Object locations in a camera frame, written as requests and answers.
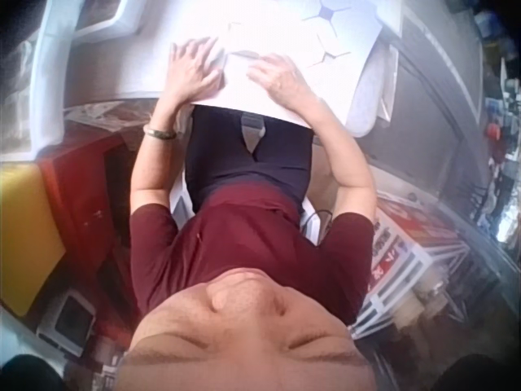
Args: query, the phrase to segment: closed eye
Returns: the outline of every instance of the closed eye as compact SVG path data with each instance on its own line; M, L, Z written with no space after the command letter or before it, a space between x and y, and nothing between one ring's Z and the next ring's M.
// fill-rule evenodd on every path
M205 342L202 342L201 340L197 340L192 336L187 336L185 334L181 334L178 332L166 332L163 334L165 336L175 336L176 338L179 338L180 340L184 340L185 342L188 342L189 344L192 344L194 346L197 346L200 349L207 349L208 344Z
M289 350L298 349L304 345L310 344L311 342L314 342L316 340L320 340L321 338L324 338L326 336L329 336L329 334L325 332L315 332L311 334L305 334L303 336L300 336L296 340L292 341L287 348Z

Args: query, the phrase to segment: wire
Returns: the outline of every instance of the wire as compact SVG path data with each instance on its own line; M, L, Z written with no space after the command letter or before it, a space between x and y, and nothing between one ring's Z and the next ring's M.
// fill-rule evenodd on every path
M333 213L330 210L327 210L327 209L319 209L319 210L316 210L311 216L309 216L306 219L304 225L302 226L302 230L300 230L300 232L302 234L305 234L306 230L308 229L308 224L311 221L311 219L313 217L317 216L319 213L327 213L328 216L330 217L330 221L326 224L326 230L325 230L325 232L328 232L328 230L331 228L331 222L333 220Z

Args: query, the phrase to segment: silver bracelet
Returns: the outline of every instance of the silver bracelet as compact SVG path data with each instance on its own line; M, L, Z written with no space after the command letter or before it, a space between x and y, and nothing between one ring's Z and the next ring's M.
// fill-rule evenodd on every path
M177 133L174 132L173 130L170 132L162 132L161 130L151 129L151 127L148 124L143 126L143 132L145 132L145 134L148 134L149 136L151 136L153 138L158 138L159 140L164 140L164 141L174 140L177 137Z

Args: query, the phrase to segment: short sleeve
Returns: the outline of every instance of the short sleeve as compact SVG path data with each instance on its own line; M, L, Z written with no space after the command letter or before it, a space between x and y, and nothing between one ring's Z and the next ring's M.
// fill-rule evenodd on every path
M366 297L373 238L373 224L367 217L343 213L333 221L319 246L348 301L351 316L346 320L349 324L356 321Z
M178 233L170 211L159 204L147 204L130 216L130 267L132 285L140 309L147 312L149 301L171 260L168 250Z

